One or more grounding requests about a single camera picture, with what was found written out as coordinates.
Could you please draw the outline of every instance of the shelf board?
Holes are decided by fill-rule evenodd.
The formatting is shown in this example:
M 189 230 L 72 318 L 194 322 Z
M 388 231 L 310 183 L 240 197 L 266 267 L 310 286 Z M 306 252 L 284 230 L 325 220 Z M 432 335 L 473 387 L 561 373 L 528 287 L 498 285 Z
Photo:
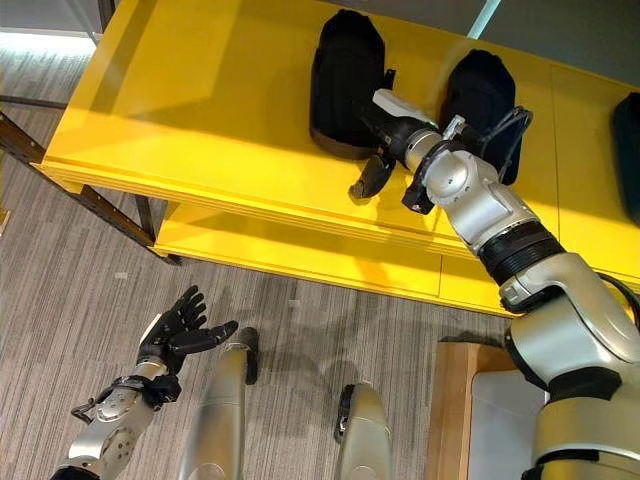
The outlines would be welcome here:
M 507 315 L 482 268 L 471 277 L 442 272 L 443 257 L 410 247 L 170 203 L 155 250 L 375 293 Z

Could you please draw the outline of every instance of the silver casing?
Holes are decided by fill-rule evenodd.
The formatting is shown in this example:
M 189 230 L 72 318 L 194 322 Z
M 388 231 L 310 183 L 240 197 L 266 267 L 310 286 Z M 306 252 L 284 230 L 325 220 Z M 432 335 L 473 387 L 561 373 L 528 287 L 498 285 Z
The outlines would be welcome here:
M 442 207 L 451 226 L 473 254 L 496 235 L 539 218 L 495 168 L 465 151 L 444 150 L 429 165 L 424 185 L 429 200 Z
M 416 132 L 405 164 L 415 172 L 438 141 L 435 132 Z M 445 210 L 453 229 L 474 254 L 496 235 L 518 224 L 539 221 L 498 181 L 496 170 L 471 153 L 443 150 L 429 160 L 421 179 L 428 197 Z M 511 337 L 524 362 L 546 383 L 563 373 L 597 366 L 618 373 L 622 384 L 609 400 L 571 397 L 543 408 L 537 419 L 535 460 L 574 449 L 595 450 L 599 459 L 550 460 L 541 478 L 640 478 L 640 334 L 576 254 L 561 253 L 531 265 L 501 285 L 500 295 L 516 305 L 548 287 L 558 287 L 564 294 L 511 326 Z
M 193 426 L 180 480 L 241 480 L 247 347 L 230 344 L 222 355 Z
M 162 362 L 150 359 L 136 365 L 132 375 L 152 380 L 165 372 Z M 151 423 L 153 413 L 140 393 L 114 389 L 97 406 L 95 419 L 73 441 L 60 468 L 82 468 L 101 480 L 116 478 L 129 462 L 136 441 Z
M 545 382 L 588 366 L 640 384 L 640 334 L 600 278 L 575 253 L 560 253 L 507 280 L 500 296 L 520 303 L 556 286 L 562 295 L 513 321 L 518 352 Z
M 336 480 L 390 480 L 391 432 L 380 397 L 369 385 L 355 386 L 340 446 Z

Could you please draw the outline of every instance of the wall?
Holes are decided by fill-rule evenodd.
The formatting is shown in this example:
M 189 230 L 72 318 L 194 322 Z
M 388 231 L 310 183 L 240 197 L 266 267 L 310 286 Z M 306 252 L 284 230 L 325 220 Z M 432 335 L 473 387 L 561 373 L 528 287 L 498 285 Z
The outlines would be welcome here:
M 93 31 L 101 32 L 98 2 L 72 1 L 86 13 Z M 0 27 L 84 31 L 66 0 L 0 0 Z
M 87 13 L 94 31 L 99 32 L 96 0 L 75 1 Z M 468 32 L 485 3 L 484 0 L 335 2 L 462 35 Z M 0 26 L 82 31 L 66 0 L 0 0 Z M 640 85 L 640 0 L 503 0 L 482 38 Z

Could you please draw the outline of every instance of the finger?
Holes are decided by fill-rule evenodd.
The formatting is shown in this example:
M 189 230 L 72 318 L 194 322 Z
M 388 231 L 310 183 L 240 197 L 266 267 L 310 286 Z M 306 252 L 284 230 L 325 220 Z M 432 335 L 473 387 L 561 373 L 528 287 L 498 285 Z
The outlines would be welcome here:
M 189 301 L 189 299 L 191 297 L 193 297 L 196 293 L 198 292 L 198 286 L 197 285 L 191 285 L 189 288 L 187 288 L 187 290 L 182 294 L 182 296 L 178 299 L 178 301 L 176 302 L 176 304 L 174 305 L 174 307 L 182 307 L 183 305 L 187 304 L 187 302 Z
M 191 326 L 189 328 L 191 330 L 196 330 L 200 328 L 202 325 L 204 325 L 205 323 L 207 323 L 207 317 L 205 315 L 201 315 L 191 323 Z
M 169 347 L 176 355 L 204 352 L 220 345 L 237 329 L 237 322 L 229 322 L 211 329 L 203 328 L 180 332 L 171 338 Z
M 238 322 L 231 320 L 224 325 L 218 325 L 211 329 L 211 333 L 218 339 L 218 344 L 225 342 L 238 329 Z
M 204 300 L 204 295 L 201 293 L 193 297 L 191 300 L 189 300 L 189 303 L 187 303 L 184 307 L 182 307 L 181 309 L 182 315 L 185 318 L 189 318 L 190 313 L 193 311 L 194 308 L 196 308 L 196 305 L 198 305 L 203 300 Z
M 207 309 L 207 306 L 204 303 L 201 303 L 200 305 L 198 305 L 196 308 L 194 308 L 193 310 L 189 310 L 189 312 L 187 313 L 187 315 L 185 315 L 184 317 L 184 324 L 188 329 L 193 329 L 193 327 L 191 326 L 191 324 L 193 322 L 195 322 L 195 320 L 200 316 L 200 314 L 202 312 L 204 312 Z

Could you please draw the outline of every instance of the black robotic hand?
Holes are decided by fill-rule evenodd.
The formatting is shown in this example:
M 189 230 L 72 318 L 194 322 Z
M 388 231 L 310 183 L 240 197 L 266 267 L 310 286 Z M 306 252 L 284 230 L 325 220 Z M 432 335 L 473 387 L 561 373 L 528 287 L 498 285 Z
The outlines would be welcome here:
M 164 312 L 140 342 L 138 363 L 150 357 L 162 359 L 169 374 L 182 368 L 190 353 L 217 347 L 238 329 L 238 322 L 227 322 L 213 328 L 200 328 L 207 317 L 204 295 L 196 285 L 189 287 L 173 307 Z

